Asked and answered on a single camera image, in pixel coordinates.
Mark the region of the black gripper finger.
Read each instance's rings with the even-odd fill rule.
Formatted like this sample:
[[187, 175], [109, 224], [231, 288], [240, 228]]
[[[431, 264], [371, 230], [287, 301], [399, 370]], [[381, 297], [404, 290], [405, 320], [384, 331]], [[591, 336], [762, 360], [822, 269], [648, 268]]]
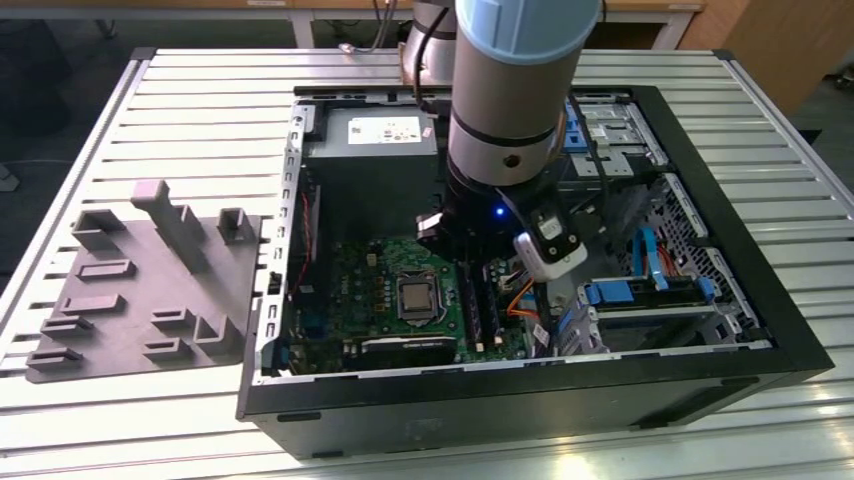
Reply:
[[427, 249], [443, 249], [445, 246], [441, 217], [441, 212], [423, 214], [416, 217], [416, 242]]

